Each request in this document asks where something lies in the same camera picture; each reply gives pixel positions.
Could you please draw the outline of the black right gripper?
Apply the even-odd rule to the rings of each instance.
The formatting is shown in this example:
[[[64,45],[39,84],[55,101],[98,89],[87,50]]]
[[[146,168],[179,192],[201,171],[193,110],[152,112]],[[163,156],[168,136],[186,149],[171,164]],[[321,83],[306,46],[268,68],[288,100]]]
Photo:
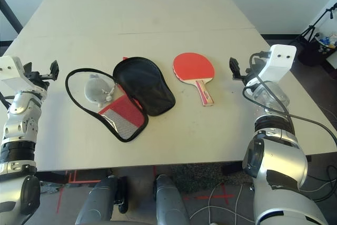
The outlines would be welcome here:
[[[252,64],[252,66],[253,66],[253,69],[257,73],[260,73],[262,68],[264,68],[265,64],[262,63],[262,61],[258,61],[258,63],[254,63],[254,64]],[[253,71],[251,70],[251,68],[246,69],[246,75],[241,75],[239,63],[235,58],[232,58],[232,57],[230,58],[229,67],[230,67],[230,70],[232,72],[233,80],[242,81],[245,86],[248,84],[248,82],[250,80],[255,78],[255,75],[254,75]]]

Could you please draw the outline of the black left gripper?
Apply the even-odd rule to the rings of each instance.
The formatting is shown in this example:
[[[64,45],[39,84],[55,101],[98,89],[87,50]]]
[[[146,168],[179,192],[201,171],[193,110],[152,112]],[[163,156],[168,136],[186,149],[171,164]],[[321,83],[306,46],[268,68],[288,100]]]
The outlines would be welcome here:
[[[32,72],[32,62],[24,65],[24,75],[28,78],[34,85],[47,90],[49,87],[48,80],[56,81],[58,78],[58,62],[53,61],[50,66],[50,74],[40,75],[39,72]]]

